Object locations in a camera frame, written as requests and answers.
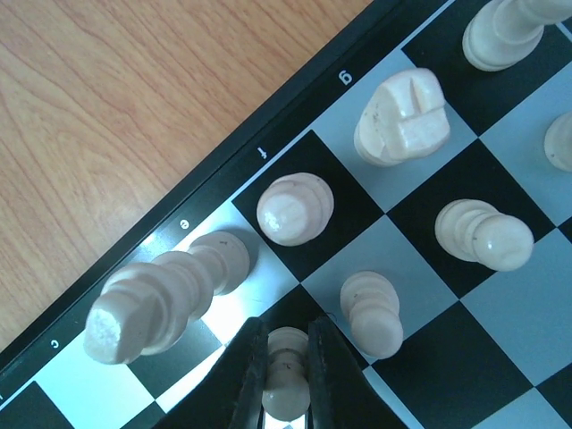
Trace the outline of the white bishop piece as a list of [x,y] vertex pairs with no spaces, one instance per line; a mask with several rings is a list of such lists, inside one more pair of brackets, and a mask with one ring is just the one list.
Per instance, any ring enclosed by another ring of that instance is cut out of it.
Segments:
[[334,210],[334,196],[325,180],[309,172],[285,175],[263,192],[257,222],[272,242],[295,247],[320,235]]

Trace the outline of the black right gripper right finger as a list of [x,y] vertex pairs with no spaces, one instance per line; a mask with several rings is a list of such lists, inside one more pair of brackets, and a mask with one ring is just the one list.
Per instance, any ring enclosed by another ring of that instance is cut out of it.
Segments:
[[401,428],[327,316],[308,326],[308,383],[314,428]]

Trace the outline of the white king piece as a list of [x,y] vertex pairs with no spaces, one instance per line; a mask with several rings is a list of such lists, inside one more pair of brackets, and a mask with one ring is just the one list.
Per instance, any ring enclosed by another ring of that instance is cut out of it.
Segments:
[[247,247],[227,231],[209,232],[186,251],[129,263],[108,278],[91,306],[84,350],[106,365],[162,353],[206,313],[215,296],[234,291],[249,272]]

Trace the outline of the white rook piece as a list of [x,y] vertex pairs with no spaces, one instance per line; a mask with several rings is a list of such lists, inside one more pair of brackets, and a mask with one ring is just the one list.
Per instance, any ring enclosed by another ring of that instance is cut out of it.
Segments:
[[535,50],[546,26],[570,17],[567,0],[490,1],[464,31],[464,56],[481,71],[505,70]]

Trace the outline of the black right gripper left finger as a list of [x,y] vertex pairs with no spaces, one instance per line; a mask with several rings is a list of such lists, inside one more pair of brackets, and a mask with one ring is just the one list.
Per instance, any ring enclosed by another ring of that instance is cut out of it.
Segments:
[[265,386],[268,330],[250,317],[206,377],[156,428],[257,428]]

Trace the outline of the white knight piece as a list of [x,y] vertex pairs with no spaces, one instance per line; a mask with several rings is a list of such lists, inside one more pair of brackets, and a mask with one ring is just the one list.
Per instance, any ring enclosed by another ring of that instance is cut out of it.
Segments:
[[381,167],[429,156],[450,137],[445,105],[432,71],[413,68],[390,76],[359,118],[354,131],[357,153]]

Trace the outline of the white pawn piece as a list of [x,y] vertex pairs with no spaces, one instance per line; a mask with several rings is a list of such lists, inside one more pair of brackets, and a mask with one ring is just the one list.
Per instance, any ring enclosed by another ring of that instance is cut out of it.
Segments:
[[543,148],[548,161],[556,168],[572,172],[572,112],[559,116],[544,136]]

